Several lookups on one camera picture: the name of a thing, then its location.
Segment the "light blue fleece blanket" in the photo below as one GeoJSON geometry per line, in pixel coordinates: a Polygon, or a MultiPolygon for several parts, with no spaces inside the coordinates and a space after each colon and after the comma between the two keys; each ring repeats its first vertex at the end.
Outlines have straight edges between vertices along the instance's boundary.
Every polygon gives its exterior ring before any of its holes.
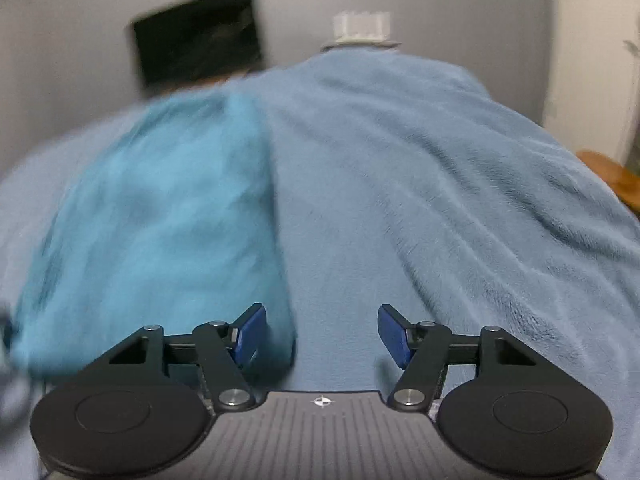
{"type": "Polygon", "coordinates": [[[273,388],[388,390],[381,304],[499,325],[597,393],[601,464],[639,474],[639,223],[466,70],[339,50],[237,80],[271,133],[297,349],[273,388]]]}

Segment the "round wooden stool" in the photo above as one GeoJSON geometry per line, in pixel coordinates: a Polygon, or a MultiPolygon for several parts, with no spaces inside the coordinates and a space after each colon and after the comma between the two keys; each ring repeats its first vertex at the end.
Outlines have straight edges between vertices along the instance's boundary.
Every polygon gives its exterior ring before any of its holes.
{"type": "Polygon", "coordinates": [[[614,192],[632,212],[640,211],[639,177],[618,162],[594,151],[578,151],[576,156],[614,192]]]}

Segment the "black flat screen television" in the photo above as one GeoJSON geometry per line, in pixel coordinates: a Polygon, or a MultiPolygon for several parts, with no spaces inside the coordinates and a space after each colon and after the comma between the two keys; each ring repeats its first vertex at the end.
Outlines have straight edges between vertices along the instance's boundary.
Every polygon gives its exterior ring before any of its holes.
{"type": "Polygon", "coordinates": [[[186,0],[138,16],[129,33],[149,96],[265,67],[254,0],[186,0]]]}

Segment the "white wifi router with antennas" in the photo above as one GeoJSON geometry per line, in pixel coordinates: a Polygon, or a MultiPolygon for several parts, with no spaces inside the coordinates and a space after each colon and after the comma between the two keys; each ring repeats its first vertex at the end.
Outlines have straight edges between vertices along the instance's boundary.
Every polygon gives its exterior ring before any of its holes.
{"type": "Polygon", "coordinates": [[[392,38],[390,12],[343,11],[332,18],[332,38],[322,44],[323,51],[338,48],[397,49],[392,38]]]}

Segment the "turquoise garment with black drawstring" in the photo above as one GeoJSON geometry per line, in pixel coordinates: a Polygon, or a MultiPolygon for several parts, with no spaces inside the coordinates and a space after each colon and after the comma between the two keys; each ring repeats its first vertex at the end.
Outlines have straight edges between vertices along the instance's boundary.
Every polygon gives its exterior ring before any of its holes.
{"type": "Polygon", "coordinates": [[[268,330],[254,364],[277,375],[295,328],[265,122],[241,93],[173,96],[65,194],[17,301],[9,360],[67,375],[142,326],[184,334],[255,302],[268,330]]]}

